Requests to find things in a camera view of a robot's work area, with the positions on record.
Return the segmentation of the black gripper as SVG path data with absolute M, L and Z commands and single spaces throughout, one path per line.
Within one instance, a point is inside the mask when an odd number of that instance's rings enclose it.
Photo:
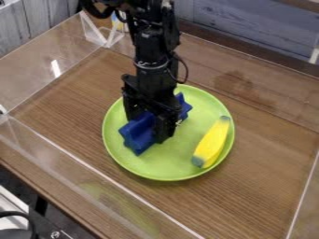
M 182 106 L 174 94 L 179 84 L 179 61 L 135 61 L 135 66 L 136 75 L 122 76 L 126 117 L 134 120 L 144 110 L 150 110 L 156 115 L 155 137 L 162 144 L 174 136 L 180 120 Z

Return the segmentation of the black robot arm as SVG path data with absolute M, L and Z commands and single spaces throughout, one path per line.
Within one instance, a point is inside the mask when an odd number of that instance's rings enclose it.
M 151 129 L 160 143 L 175 134 L 180 112 L 175 96 L 180 31 L 174 0 L 80 0 L 80 5 L 94 17 L 118 16 L 128 26 L 136 74 L 122 76 L 124 112 L 130 120 L 144 112 L 155 115 Z

